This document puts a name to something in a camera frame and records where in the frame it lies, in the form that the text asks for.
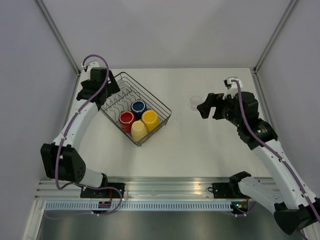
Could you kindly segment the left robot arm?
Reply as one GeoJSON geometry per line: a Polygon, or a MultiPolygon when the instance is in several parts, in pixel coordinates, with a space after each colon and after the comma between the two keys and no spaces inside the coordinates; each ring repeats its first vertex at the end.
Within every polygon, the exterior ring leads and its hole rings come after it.
{"type": "Polygon", "coordinates": [[[109,193],[108,178],[86,166],[79,148],[93,118],[120,88],[112,71],[105,67],[92,67],[83,74],[87,79],[81,82],[73,113],[52,143],[42,145],[40,154],[48,178],[86,186],[98,198],[104,198],[109,193]]]}

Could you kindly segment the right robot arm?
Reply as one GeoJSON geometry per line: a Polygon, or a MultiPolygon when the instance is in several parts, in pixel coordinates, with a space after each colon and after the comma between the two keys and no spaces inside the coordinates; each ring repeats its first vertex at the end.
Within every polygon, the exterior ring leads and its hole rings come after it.
{"type": "Polygon", "coordinates": [[[271,125],[259,117],[259,102],[251,92],[243,91],[235,97],[223,97],[222,93],[209,93],[196,108],[203,119],[229,121],[236,127],[240,139],[262,161],[275,181],[275,192],[246,171],[232,175],[228,192],[235,198],[253,198],[269,210],[280,229],[292,235],[318,221],[320,199],[298,176],[285,156],[278,136],[271,125]]]}

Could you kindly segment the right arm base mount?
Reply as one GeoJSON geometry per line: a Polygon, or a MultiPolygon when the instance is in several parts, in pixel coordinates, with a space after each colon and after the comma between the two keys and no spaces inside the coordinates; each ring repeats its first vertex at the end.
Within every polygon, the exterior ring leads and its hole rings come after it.
{"type": "Polygon", "coordinates": [[[232,192],[227,182],[212,183],[207,190],[213,194],[214,199],[243,199],[242,195],[236,195],[232,192]]]}

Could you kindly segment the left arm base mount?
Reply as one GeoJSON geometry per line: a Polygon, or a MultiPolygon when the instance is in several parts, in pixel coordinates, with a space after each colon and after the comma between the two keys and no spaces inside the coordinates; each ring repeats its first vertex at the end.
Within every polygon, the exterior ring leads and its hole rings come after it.
{"type": "MultiPolygon", "coordinates": [[[[119,192],[123,195],[125,193],[126,184],[123,182],[110,182],[109,187],[118,189],[119,192]]],[[[83,199],[120,199],[120,194],[114,189],[91,189],[86,188],[82,189],[80,197],[83,199]]]]}

